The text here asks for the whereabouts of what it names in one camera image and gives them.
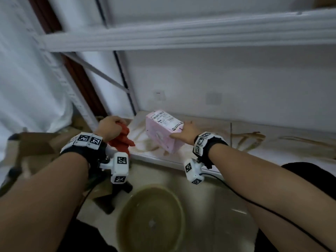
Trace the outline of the red cloth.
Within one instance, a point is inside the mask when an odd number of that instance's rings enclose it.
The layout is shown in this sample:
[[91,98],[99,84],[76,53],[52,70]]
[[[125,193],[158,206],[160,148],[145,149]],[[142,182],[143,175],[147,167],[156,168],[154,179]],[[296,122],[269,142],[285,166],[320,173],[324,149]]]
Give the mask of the red cloth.
[[116,148],[118,152],[127,153],[128,157],[130,157],[129,147],[135,147],[135,143],[128,138],[130,130],[128,126],[123,123],[116,122],[116,124],[118,124],[122,128],[121,132],[116,138],[110,140],[108,142],[108,145]]

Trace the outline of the person's left hand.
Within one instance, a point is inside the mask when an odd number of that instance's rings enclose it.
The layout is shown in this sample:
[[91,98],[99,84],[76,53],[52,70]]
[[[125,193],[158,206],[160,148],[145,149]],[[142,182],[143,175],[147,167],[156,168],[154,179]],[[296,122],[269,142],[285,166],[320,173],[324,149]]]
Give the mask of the person's left hand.
[[113,130],[113,116],[107,116],[99,122],[97,129],[93,132],[95,135],[102,137],[105,143],[116,138],[121,130]]

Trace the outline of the white metal shelf rack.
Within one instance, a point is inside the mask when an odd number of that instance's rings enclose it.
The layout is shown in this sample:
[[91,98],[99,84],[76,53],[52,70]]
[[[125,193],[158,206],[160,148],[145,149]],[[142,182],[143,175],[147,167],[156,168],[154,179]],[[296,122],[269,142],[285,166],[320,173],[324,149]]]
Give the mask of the white metal shelf rack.
[[101,77],[106,112],[132,120],[133,159],[183,171],[195,157],[189,145],[169,154],[146,134],[146,115],[164,110],[267,161],[336,175],[336,4],[48,1],[63,30],[33,39],[67,90],[51,58],[63,54]]

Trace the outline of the yellowish round plastic basin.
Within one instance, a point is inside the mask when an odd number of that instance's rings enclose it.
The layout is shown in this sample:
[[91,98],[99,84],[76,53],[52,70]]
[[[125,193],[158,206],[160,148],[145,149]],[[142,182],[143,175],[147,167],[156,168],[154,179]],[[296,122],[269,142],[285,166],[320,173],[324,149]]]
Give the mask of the yellowish round plastic basin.
[[120,211],[116,223],[119,252],[178,252],[186,217],[178,197],[168,188],[139,188]]

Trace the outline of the person's left forearm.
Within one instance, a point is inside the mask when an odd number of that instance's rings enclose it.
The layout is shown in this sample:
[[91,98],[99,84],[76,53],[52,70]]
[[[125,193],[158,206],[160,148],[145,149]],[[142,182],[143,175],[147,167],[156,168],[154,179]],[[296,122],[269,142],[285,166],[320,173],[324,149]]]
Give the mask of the person's left forearm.
[[55,159],[0,198],[0,252],[56,252],[79,204],[89,164],[74,152]]

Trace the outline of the person's right forearm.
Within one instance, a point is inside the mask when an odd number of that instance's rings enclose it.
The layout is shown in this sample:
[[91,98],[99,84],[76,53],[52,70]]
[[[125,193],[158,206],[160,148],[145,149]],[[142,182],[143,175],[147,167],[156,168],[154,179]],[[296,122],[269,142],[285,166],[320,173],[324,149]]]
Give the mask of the person's right forearm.
[[[292,221],[336,252],[336,200],[299,175],[274,163],[215,144],[208,158],[238,194]],[[327,252],[289,222],[246,203],[259,229],[279,252]]]

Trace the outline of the pink cardboard box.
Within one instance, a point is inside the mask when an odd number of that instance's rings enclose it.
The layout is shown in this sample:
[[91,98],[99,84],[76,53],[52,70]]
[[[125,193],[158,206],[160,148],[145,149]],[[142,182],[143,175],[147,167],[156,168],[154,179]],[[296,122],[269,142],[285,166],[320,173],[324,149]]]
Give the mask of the pink cardboard box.
[[145,130],[148,137],[168,153],[176,153],[185,143],[175,140],[170,135],[180,133],[183,122],[165,112],[156,110],[146,115]]

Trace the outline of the brown cardboard box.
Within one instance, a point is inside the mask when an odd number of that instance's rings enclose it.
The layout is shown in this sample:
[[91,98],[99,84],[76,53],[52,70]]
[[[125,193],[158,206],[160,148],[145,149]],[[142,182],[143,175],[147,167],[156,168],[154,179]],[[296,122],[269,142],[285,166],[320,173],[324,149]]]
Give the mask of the brown cardboard box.
[[61,148],[80,132],[91,132],[91,128],[76,115],[69,126],[55,133],[24,131],[11,135],[0,163],[0,173],[4,175],[0,181],[0,198],[17,181],[31,178],[55,160]]

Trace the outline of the white curtain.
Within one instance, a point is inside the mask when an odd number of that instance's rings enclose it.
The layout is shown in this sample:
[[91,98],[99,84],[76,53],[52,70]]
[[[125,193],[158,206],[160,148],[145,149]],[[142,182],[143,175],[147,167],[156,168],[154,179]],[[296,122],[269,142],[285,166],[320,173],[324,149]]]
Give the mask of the white curtain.
[[72,103],[9,1],[0,0],[0,161],[11,135],[56,132],[72,116]]

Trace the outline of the person's right hand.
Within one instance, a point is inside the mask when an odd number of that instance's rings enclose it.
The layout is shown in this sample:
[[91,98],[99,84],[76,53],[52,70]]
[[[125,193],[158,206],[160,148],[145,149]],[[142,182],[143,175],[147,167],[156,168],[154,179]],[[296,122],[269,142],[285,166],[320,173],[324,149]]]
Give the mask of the person's right hand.
[[194,146],[195,139],[202,133],[193,121],[185,121],[181,132],[171,133],[170,138],[180,140],[185,144]]

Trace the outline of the brown wooden door frame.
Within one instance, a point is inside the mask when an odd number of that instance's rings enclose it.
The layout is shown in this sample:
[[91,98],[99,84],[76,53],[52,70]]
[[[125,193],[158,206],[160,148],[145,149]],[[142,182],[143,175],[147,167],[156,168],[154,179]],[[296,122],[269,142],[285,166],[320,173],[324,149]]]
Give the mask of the brown wooden door frame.
[[[60,32],[63,27],[48,0],[28,0],[46,34]],[[97,117],[106,117],[107,112],[100,101],[85,69],[72,59],[61,54],[66,69],[70,73],[90,110]]]

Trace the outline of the black wristband with marker blocks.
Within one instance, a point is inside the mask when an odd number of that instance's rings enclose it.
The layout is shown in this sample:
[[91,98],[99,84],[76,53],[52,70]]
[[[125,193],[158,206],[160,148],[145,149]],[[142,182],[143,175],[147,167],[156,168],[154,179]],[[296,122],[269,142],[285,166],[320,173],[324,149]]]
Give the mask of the black wristband with marker blocks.
[[106,148],[107,144],[101,136],[81,132],[65,144],[60,151],[60,156],[68,152],[74,152],[83,156],[90,165],[96,166],[109,160],[106,155]]
[[193,154],[197,157],[198,162],[203,163],[207,169],[212,169],[214,165],[208,154],[209,150],[215,144],[227,145],[224,138],[220,135],[205,131],[199,134],[194,140]]

